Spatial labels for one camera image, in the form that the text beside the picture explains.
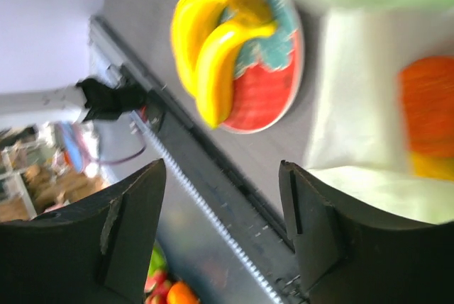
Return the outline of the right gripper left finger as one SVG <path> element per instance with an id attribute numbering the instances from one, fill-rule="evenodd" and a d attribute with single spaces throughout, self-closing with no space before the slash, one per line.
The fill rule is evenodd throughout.
<path id="1" fill-rule="evenodd" d="M 142 303 L 162 159 L 76 203 L 1 224 L 2 303 Z"/>

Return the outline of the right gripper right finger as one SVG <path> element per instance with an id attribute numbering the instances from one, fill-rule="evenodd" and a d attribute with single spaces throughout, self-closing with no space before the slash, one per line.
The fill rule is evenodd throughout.
<path id="1" fill-rule="evenodd" d="M 287 236 L 310 303 L 452 303 L 453 224 L 374 208 L 292 162 L 279 166 Z"/>

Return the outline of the pale yellow plastic bag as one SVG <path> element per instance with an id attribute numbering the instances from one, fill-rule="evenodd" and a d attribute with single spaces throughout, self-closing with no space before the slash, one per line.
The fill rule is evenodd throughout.
<path id="1" fill-rule="evenodd" d="M 453 183 L 411 170 L 398 74 L 453 52 L 453 0 L 297 1 L 326 12 L 304 168 L 388 213 L 452 221 Z"/>

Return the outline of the fake yellow bananas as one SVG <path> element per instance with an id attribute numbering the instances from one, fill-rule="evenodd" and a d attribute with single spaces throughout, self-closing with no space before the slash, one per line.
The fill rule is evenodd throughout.
<path id="1" fill-rule="evenodd" d="M 231 113 L 235 64 L 242 46 L 277 30 L 266 0 L 228 0 L 228 9 L 233 15 L 205 39 L 196 63 L 196 107 L 211 129 Z"/>
<path id="2" fill-rule="evenodd" d="M 196 63 L 201 46 L 216 28 L 228 0 L 179 0 L 170 27 L 172 51 L 180 82 L 196 96 Z"/>

